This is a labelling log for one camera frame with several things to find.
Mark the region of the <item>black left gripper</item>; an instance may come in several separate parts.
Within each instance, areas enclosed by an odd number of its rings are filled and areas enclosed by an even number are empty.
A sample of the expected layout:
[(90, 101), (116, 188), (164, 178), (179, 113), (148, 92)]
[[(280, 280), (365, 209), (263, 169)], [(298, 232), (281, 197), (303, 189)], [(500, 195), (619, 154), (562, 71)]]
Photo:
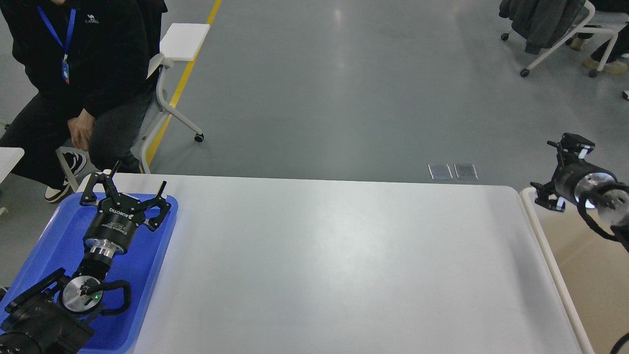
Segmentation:
[[(103, 171), (90, 175), (81, 196), (81, 206), (96, 206), (94, 187), (97, 184), (103, 187), (106, 196), (97, 205), (97, 213), (83, 237), (87, 252), (96, 253), (97, 249), (101, 249), (104, 255), (125, 255), (140, 224), (146, 220), (146, 228), (154, 232), (162, 225), (171, 209), (172, 205), (163, 195), (166, 181), (160, 184), (154, 197), (145, 201), (128, 194), (120, 195), (113, 181), (120, 166), (121, 161), (117, 161), (109, 173)], [(157, 215), (146, 216), (145, 213), (151, 209), (157, 209)]]

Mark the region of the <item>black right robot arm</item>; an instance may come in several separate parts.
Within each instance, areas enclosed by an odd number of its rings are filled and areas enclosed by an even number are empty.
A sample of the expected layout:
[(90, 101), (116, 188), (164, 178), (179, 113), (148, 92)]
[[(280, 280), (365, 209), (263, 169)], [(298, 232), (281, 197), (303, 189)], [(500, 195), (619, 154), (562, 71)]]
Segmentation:
[(546, 183), (521, 192), (585, 354), (628, 352), (628, 186), (586, 161), (595, 144), (564, 133)]

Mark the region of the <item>seated person's hand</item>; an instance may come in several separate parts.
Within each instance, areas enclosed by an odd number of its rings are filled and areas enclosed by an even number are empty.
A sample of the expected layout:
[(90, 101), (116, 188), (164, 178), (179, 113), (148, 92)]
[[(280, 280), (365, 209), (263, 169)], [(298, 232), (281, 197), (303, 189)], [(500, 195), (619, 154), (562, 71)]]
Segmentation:
[(73, 146), (88, 151), (91, 136), (96, 126), (96, 117), (92, 116), (86, 109), (82, 109), (78, 116), (67, 120), (67, 126)]

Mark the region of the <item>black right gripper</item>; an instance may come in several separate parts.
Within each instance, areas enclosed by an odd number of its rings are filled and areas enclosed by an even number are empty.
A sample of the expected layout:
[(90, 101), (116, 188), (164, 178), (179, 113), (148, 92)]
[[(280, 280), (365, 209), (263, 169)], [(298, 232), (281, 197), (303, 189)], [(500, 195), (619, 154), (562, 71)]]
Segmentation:
[(552, 181), (545, 184), (530, 182), (536, 190), (535, 204), (546, 210), (564, 212), (566, 203), (577, 205), (585, 191), (617, 182), (610, 171), (585, 161), (596, 144), (582, 135), (566, 132), (560, 141), (547, 141), (547, 144), (557, 150), (557, 168)]

